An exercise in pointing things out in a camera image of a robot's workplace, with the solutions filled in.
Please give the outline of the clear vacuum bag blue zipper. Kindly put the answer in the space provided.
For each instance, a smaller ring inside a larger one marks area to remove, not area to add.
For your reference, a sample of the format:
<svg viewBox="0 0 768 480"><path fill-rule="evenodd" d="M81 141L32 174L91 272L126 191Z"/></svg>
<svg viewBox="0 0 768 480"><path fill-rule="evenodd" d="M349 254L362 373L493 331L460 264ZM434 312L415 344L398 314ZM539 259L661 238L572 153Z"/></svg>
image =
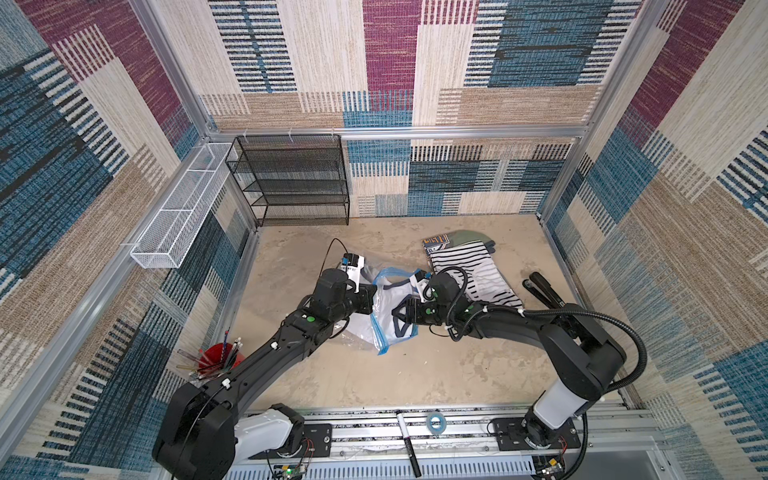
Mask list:
<svg viewBox="0 0 768 480"><path fill-rule="evenodd" d="M362 290L375 286L371 313L355 313L341 333L342 341L351 347L386 354L396 344L418 335L418 327L407 323L405 306L408 300L422 300L423 288L419 286L429 273L421 269L412 272L384 266L381 262L369 265L365 257L345 254L339 269Z"/></svg>

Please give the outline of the white tank top navy trim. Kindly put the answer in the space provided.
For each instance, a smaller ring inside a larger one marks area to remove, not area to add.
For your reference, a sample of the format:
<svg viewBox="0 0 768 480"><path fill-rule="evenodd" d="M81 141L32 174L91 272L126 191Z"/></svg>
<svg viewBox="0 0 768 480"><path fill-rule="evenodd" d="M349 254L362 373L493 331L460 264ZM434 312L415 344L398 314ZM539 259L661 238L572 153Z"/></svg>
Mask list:
<svg viewBox="0 0 768 480"><path fill-rule="evenodd" d="M386 354L391 347L415 338L418 333L405 339L395 337L391 311L407 296L417 294L411 282L405 278L377 278L373 313L370 315L353 314L342 338L351 344L368 350L375 350L378 355Z"/></svg>

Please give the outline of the black white striped garment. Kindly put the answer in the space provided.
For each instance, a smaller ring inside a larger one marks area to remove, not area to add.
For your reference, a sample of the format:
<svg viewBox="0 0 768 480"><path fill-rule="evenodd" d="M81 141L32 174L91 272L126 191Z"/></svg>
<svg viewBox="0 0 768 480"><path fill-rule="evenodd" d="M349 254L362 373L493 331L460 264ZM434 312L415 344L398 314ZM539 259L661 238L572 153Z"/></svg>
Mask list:
<svg viewBox="0 0 768 480"><path fill-rule="evenodd" d="M512 308L523 306L522 300L497 268L491 253L481 241L427 251L435 272L447 267L462 268L468 274L466 295L473 301L486 301Z"/></svg>

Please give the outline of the green garment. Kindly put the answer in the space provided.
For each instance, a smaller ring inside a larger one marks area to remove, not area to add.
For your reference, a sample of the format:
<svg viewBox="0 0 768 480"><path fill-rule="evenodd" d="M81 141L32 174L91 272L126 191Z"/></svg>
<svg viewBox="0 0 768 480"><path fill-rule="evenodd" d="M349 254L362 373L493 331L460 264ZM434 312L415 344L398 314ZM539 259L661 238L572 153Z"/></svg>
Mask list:
<svg viewBox="0 0 768 480"><path fill-rule="evenodd" d="M455 230L422 240L428 254L438 250L459 247L468 243L481 242L489 253L495 252L496 242L489 236L473 230Z"/></svg>

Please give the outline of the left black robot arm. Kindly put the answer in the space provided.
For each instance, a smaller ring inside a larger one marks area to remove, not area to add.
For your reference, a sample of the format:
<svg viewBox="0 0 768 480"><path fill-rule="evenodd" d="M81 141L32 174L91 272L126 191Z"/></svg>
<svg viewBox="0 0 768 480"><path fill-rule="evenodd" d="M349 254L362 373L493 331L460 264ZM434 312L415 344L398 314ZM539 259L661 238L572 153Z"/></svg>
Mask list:
<svg viewBox="0 0 768 480"><path fill-rule="evenodd" d="M354 284L340 269L324 270L313 293L254 353L201 386L185 383L174 392L153 460L176 479L221 479L241 460L298 446L303 419L282 404L244 426L238 423L272 383L331 338L336 323L371 313L376 291L372 284Z"/></svg>

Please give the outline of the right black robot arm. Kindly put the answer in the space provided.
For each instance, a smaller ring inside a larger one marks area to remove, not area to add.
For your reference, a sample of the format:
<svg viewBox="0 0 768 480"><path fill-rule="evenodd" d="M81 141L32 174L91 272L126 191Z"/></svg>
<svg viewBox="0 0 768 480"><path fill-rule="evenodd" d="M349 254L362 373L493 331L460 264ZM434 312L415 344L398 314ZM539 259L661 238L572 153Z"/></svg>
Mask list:
<svg viewBox="0 0 768 480"><path fill-rule="evenodd" d="M605 394L634 383L645 371L647 348L626 323L564 302L539 273L528 278L545 309L528 310L468 295L468 274L447 267L437 274L417 273L415 292L387 308L398 327L443 326L451 340L504 339L541 348L557 380L533 403L519 431L534 449L550 447L574 416Z"/></svg>

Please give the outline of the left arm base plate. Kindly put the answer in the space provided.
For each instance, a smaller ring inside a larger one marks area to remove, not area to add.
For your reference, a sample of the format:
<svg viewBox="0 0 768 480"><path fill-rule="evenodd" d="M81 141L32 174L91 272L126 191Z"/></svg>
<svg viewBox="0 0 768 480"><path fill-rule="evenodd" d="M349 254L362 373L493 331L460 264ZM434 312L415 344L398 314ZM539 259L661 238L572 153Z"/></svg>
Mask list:
<svg viewBox="0 0 768 480"><path fill-rule="evenodd" d="M330 423L309 423L294 427L278 452L288 458L327 458L331 453L333 426Z"/></svg>

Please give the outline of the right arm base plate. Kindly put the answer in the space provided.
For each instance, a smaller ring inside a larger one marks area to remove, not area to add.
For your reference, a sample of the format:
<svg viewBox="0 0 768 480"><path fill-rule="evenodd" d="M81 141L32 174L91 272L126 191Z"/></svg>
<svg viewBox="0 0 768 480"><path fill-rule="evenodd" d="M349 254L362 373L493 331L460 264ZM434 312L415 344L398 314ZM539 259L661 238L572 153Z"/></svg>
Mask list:
<svg viewBox="0 0 768 480"><path fill-rule="evenodd" d="M490 420L486 430L496 440L500 451L578 450L582 446L582 437L573 418L556 430L547 430L529 426L522 416L500 417Z"/></svg>

